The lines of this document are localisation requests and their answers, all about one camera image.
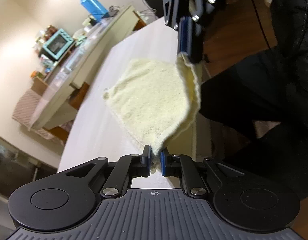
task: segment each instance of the ribbed gray surface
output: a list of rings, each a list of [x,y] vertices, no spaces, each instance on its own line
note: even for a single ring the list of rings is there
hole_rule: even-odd
[[[121,198],[104,200],[93,217],[68,231],[44,234],[21,228],[9,240],[302,239],[289,228],[271,234],[243,232],[220,220],[206,201],[189,198],[180,189],[153,191],[129,189]]]

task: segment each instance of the folded cloth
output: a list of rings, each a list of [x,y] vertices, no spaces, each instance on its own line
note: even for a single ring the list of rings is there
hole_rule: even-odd
[[[152,161],[186,130],[200,109],[200,84],[186,55],[176,64],[133,59],[118,82],[103,95],[107,105],[143,150],[152,147]]]

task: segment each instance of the blue bottle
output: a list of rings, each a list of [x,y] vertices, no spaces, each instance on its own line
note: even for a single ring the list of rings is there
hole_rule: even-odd
[[[108,15],[108,10],[98,0],[80,0],[81,5],[93,15],[97,22]]]

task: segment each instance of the teal microwave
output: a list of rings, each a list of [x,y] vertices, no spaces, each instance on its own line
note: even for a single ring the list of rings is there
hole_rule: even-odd
[[[54,59],[58,60],[71,46],[74,39],[63,29],[59,29],[43,45],[43,49]]]

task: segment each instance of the black pants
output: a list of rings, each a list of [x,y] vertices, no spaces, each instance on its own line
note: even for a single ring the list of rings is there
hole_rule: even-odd
[[[249,56],[202,84],[200,113],[252,140],[225,162],[285,184],[303,199],[308,196],[308,132],[288,118],[268,54]],[[281,124],[256,140],[253,120]]]

